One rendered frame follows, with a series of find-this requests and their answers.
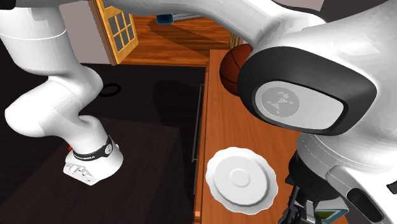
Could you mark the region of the teal and green box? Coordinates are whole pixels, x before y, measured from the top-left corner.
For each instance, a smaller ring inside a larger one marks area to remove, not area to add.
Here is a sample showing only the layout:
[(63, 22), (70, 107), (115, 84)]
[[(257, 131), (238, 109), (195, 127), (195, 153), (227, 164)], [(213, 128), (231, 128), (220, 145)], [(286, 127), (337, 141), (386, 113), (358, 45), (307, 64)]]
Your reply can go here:
[(318, 215), (323, 224), (331, 224), (349, 212), (348, 209), (316, 209), (315, 214)]

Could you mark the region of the white scalloped plate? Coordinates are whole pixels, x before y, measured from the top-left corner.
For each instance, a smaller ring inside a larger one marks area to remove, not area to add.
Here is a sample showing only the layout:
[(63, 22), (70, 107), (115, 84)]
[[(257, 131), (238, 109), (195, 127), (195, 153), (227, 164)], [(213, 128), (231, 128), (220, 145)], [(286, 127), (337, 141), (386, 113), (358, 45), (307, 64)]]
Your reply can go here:
[(269, 209), (279, 189), (275, 171), (262, 156), (234, 146), (209, 159), (205, 181), (215, 200), (233, 213), (246, 215)]

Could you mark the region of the wooden chest of drawers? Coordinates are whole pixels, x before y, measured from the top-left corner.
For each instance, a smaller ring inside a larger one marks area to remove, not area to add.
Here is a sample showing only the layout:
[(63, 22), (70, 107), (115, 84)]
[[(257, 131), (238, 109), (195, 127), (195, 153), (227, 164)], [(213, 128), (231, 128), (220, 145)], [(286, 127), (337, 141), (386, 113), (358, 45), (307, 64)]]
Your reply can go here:
[[(285, 179), (300, 134), (260, 121), (223, 88), (219, 66), (226, 53), (211, 50), (205, 72), (193, 224), (277, 224), (292, 190)], [(275, 171), (279, 190), (269, 209), (256, 215), (233, 213), (213, 199), (205, 182), (207, 163), (218, 150), (231, 146), (254, 151)]]

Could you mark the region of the brown basketball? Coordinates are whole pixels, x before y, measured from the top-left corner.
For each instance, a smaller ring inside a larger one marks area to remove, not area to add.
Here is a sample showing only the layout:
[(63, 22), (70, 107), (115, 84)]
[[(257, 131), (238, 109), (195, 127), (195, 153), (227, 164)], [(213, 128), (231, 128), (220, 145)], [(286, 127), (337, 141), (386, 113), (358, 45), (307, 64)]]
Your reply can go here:
[(252, 51), (251, 45), (242, 44), (229, 50), (221, 61), (219, 77), (223, 87), (232, 95), (239, 95), (237, 88), (239, 72)]

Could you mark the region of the dark robot stand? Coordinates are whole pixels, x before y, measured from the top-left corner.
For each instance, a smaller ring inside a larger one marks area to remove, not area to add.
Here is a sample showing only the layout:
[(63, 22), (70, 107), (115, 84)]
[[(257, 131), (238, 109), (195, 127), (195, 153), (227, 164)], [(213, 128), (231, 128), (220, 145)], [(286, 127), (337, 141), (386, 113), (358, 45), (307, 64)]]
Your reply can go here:
[(66, 145), (2, 205), (0, 224), (193, 224), (180, 131), (103, 119), (121, 168), (89, 186), (63, 173)]

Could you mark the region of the blue box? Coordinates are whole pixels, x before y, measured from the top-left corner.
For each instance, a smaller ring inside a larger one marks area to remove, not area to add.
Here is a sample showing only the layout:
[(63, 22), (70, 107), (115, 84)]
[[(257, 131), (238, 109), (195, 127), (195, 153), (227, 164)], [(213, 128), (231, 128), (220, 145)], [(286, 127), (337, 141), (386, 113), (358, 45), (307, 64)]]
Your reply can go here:
[(156, 16), (156, 21), (157, 24), (160, 25), (167, 25), (167, 24), (173, 24), (174, 19), (172, 14), (162, 14), (162, 15), (157, 15)]

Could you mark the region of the wooden door with glass panes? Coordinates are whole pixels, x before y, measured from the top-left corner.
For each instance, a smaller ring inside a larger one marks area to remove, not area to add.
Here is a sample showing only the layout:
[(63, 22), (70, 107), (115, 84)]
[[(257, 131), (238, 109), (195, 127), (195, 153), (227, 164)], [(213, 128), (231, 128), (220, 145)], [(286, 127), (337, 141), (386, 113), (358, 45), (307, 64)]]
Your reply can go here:
[(132, 15), (103, 0), (88, 3), (110, 64), (120, 64), (139, 43)]

